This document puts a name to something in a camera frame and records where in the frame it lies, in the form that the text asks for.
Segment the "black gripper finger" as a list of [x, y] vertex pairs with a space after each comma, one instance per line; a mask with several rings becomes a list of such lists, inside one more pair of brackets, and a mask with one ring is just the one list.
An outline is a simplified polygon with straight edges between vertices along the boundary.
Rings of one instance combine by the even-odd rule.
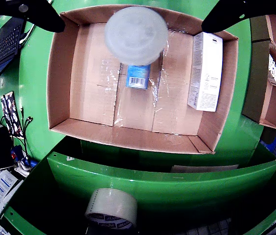
[[276, 0], [220, 0], [201, 24], [203, 32], [220, 32], [245, 19], [276, 15]]
[[50, 32], [63, 32], [65, 23], [47, 0], [0, 0], [0, 15], [26, 21]]

